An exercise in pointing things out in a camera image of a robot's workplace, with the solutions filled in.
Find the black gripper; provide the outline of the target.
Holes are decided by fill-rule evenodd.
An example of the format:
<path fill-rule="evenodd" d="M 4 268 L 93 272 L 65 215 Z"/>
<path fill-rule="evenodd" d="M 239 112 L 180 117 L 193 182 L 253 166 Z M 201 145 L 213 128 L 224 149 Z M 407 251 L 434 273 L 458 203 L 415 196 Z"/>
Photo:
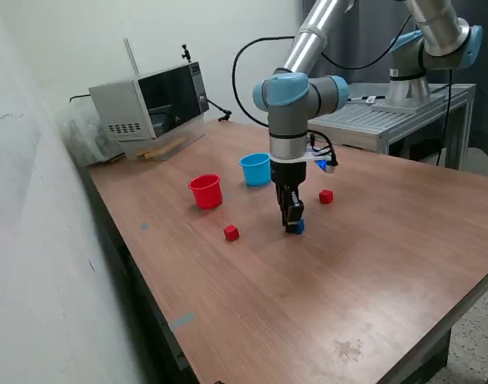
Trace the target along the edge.
<path fill-rule="evenodd" d="M 298 196 L 298 188 L 306 180 L 306 163 L 272 161 L 270 168 L 285 231 L 288 234 L 301 234 L 304 231 L 304 204 Z"/>

